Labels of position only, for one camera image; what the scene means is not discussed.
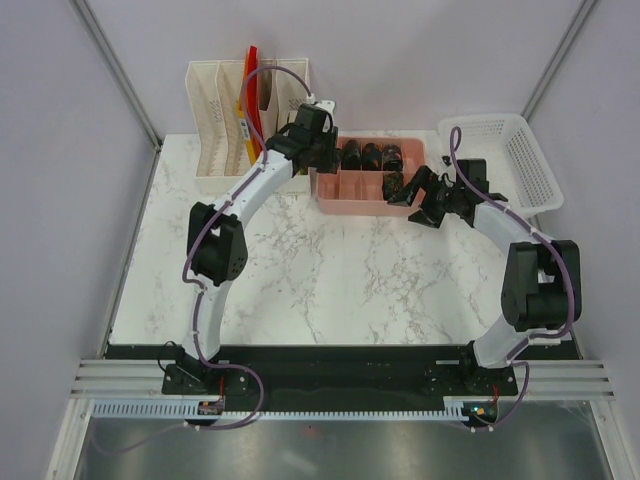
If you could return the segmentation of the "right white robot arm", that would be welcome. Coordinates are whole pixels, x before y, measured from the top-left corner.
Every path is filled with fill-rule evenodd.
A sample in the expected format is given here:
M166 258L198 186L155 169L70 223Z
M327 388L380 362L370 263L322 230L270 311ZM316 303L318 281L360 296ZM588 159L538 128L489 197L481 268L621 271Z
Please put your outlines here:
M535 340L559 340L581 314L580 252L571 240L554 240L515 213L507 199L489 190L486 162L453 163L454 180L421 166L402 187L383 182L384 200L409 207L422 200L409 221L439 228L456 215L488 238L506 257L499 303L501 314L485 334L468 345L470 361L458 368L467 392L483 392L493 369L505 368Z

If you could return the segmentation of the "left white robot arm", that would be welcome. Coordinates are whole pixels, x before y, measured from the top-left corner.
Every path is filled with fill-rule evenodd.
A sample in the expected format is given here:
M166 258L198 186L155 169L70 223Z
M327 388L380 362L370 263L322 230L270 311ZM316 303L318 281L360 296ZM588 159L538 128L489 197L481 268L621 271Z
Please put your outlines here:
M248 263L245 228L265 201L300 170L335 173L340 165L334 110L331 100L301 105L294 121L266 141L237 184L213 203L198 202L190 210L182 279L197 287L197 296L182 346L197 359L187 366L184 379L198 393L211 392L219 382L220 371L209 361L221 348L232 282Z

